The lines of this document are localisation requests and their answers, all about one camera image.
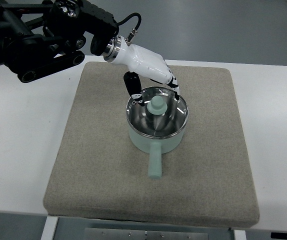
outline pot handle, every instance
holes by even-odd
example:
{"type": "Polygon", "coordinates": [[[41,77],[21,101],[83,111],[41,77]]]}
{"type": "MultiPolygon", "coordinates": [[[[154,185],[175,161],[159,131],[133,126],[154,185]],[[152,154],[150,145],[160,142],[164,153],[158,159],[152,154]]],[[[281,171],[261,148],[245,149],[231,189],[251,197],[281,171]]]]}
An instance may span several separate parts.
{"type": "Polygon", "coordinates": [[[153,141],[150,144],[148,177],[161,179],[162,172],[162,144],[161,142],[153,141]]]}

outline black cable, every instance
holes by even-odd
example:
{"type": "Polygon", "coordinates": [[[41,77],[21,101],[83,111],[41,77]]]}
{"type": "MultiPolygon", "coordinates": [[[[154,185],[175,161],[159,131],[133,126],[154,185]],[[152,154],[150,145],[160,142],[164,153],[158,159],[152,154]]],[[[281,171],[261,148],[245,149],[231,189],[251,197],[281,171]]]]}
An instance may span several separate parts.
{"type": "Polygon", "coordinates": [[[138,30],[138,28],[142,22],[142,16],[138,12],[134,12],[134,13],[130,14],[129,16],[127,16],[124,20],[117,22],[117,25],[118,26],[123,25],[124,23],[128,22],[129,19],[131,19],[133,17],[138,17],[138,23],[134,27],[135,30],[138,30]]]}

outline pot rim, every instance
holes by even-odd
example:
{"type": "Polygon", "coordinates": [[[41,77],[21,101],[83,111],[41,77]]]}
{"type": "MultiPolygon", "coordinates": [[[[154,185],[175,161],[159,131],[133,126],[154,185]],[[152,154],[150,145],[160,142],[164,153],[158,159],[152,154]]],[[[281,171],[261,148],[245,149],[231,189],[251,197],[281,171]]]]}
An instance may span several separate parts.
{"type": "MultiPolygon", "coordinates": [[[[145,88],[142,89],[142,91],[147,90],[147,89],[165,89],[165,90],[167,90],[167,91],[170,91],[170,92],[175,93],[175,91],[173,91],[172,89],[167,88],[167,87],[163,87],[163,86],[150,86],[150,87],[145,87],[145,88]]],[[[185,118],[185,120],[184,120],[182,126],[179,128],[179,130],[175,131],[175,132],[172,133],[172,134],[166,135],[166,136],[153,136],[153,135],[148,135],[148,134],[146,134],[146,133],[143,133],[143,132],[137,130],[137,129],[131,124],[131,122],[129,121],[129,118],[128,118],[128,116],[127,116],[127,106],[128,106],[128,104],[130,103],[131,100],[133,100],[132,97],[130,97],[130,98],[128,99],[127,104],[126,104],[126,106],[125,106],[125,108],[126,108],[126,119],[127,119],[127,122],[128,122],[128,124],[129,124],[129,126],[130,126],[137,134],[139,134],[140,136],[143,136],[143,137],[148,138],[148,139],[153,139],[153,140],[169,139],[169,138],[172,138],[172,137],[178,135],[179,133],[181,133],[181,132],[185,129],[186,125],[187,125],[187,121],[188,121],[188,117],[189,117],[189,110],[188,110],[188,106],[187,106],[186,101],[185,101],[184,98],[180,95],[180,96],[179,96],[179,100],[180,100],[180,101],[183,101],[184,105],[186,106],[186,118],[185,118]]]]}

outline floor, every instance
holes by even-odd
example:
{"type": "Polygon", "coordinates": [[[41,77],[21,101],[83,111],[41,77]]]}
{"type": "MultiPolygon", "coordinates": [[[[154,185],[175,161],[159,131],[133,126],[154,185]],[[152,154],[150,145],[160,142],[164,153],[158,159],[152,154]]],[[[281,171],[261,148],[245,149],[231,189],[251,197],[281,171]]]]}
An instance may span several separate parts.
{"type": "MultiPolygon", "coordinates": [[[[8,0],[41,3],[41,0],[8,0]]],[[[142,23],[133,43],[169,60],[287,66],[287,0],[91,0],[112,13],[117,22],[139,12],[142,23]]],[[[26,16],[27,21],[35,16],[26,16]]],[[[131,19],[120,27],[126,37],[135,26],[131,19]]],[[[82,48],[90,54],[91,34],[82,48]]],[[[38,240],[45,216],[0,213],[0,240],[38,240]]],[[[88,219],[60,218],[54,239],[81,239],[88,219]]],[[[231,239],[213,229],[214,239],[231,239]]],[[[248,240],[270,238],[269,232],[247,231],[248,240]]]]}

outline mint green pot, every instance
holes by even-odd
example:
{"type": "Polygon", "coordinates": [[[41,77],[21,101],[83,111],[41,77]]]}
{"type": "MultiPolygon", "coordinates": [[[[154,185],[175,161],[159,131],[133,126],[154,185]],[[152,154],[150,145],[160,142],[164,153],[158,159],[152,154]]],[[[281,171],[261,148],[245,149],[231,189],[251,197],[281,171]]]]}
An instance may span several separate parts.
{"type": "Polygon", "coordinates": [[[129,137],[139,150],[149,154],[148,177],[160,179],[162,154],[172,151],[180,144],[186,130],[188,108],[181,96],[179,100],[175,100],[175,92],[164,87],[144,88],[142,97],[144,107],[134,103],[132,98],[127,103],[129,137]]]}

